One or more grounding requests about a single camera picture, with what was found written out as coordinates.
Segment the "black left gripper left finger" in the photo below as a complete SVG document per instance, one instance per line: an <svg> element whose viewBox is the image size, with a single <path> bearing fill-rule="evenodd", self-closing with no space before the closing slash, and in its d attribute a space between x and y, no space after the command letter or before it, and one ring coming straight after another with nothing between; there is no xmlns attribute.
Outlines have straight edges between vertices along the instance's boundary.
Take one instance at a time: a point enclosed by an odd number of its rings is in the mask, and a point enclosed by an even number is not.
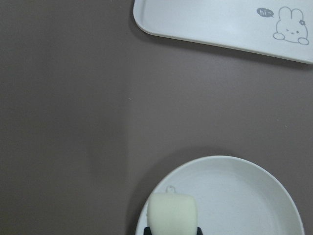
<svg viewBox="0 0 313 235"><path fill-rule="evenodd" d="M144 235L152 235L152 232L151 232L150 227L145 227L143 234L144 234Z"/></svg>

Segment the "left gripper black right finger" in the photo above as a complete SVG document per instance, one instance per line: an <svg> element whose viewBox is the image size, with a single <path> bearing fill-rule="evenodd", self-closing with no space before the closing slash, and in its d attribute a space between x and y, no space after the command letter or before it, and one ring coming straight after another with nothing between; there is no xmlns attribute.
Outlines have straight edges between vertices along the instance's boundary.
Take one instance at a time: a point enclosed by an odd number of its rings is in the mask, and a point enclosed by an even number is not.
<svg viewBox="0 0 313 235"><path fill-rule="evenodd" d="M197 235L203 235L202 230L200 227L197 227Z"/></svg>

